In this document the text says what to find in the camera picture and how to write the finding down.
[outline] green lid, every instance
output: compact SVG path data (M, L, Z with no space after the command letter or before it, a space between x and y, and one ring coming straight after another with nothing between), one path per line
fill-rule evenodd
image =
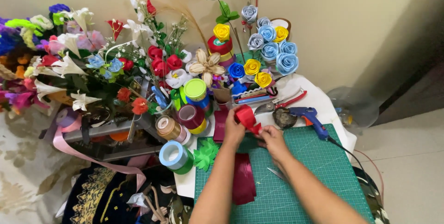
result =
M186 83L184 92L190 99L201 97L207 91L207 85L202 79L194 78Z

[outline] hand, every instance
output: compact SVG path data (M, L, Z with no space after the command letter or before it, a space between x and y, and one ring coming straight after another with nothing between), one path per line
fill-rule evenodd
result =
M292 158L290 150L288 150L287 145L285 144L284 136L282 135L282 131L276 129L274 126L265 126L261 130L259 130L259 138L262 138L263 141L258 141L258 145L260 147L264 147L268 150L273 159L273 162L282 170L282 162Z
M228 117L225 121L225 138L223 143L232 143L236 149L239 147L239 144L242 142L245 136L245 127L242 124L237 124L234 120L234 114L236 110L238 110L240 106L231 109L228 112Z

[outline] red wire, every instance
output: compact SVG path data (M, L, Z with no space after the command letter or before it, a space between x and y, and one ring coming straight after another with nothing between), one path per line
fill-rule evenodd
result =
M356 152L359 152L361 154L363 154L365 157L367 157L370 162L375 166L376 171L378 171L378 175L379 175L379 179L381 180L381 201L382 201L382 205L384 205L384 181L382 180L382 175L378 169L378 167L376 166L376 164L372 161L372 159L370 159L370 157L368 157L366 154L364 154L363 152L359 151L359 150L354 150Z

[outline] red flower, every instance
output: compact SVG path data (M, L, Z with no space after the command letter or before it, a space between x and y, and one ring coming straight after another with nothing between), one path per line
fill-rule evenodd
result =
M124 71L128 71L128 70L130 70L130 69L132 69L133 68L133 66L134 66L134 62L133 61L131 61L131 60L127 60L125 57L120 57L119 58L119 61L120 62L123 62L123 70Z
M53 64L54 62L57 62L57 61L58 61L57 57L49 54L49 55L42 57L42 62L41 62L41 64L38 65L38 67L41 67L41 66L50 67L51 64Z
M164 77L170 71L167 63L158 57L151 62L151 66L154 69L154 75L158 75L159 77Z
M177 70L177 69L182 68L182 60L178 56L176 56L176 55L171 55L166 60L166 64L172 70Z
M131 106L134 107L132 112L136 115L141 115L148 111L147 100L145 98L138 97L131 103Z
M117 99L127 103L130 101L130 95L131 91L128 88L123 87L119 89L119 92L117 92Z
M162 59L162 57L163 57L163 51L162 51L162 49L160 49L160 48L158 48L158 47L156 47L156 46L154 46L154 45L151 45L151 46L148 48L148 56L150 56L151 59L153 59L153 60L154 60L156 57Z
M170 85L168 85L164 81L159 81L159 87L164 87L165 89L169 89L169 90L173 89Z
M152 16L156 15L156 7L151 4L150 0L147 0L147 10Z
M108 20L106 22L111 26L112 32L114 34L114 41L117 40L117 36L119 36L120 32L123 29L123 23L115 19Z

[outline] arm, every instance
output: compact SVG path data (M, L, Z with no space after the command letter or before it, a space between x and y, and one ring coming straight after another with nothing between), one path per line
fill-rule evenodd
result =
M317 224L366 224L367 222L346 202L325 187L314 174L293 157L282 132L266 126L260 132L273 161L288 178L293 190L311 219Z
M225 123L225 137L214 160L213 169L196 201L190 224L228 223L233 190L234 156L245 136L245 127L236 124L234 112L230 110Z

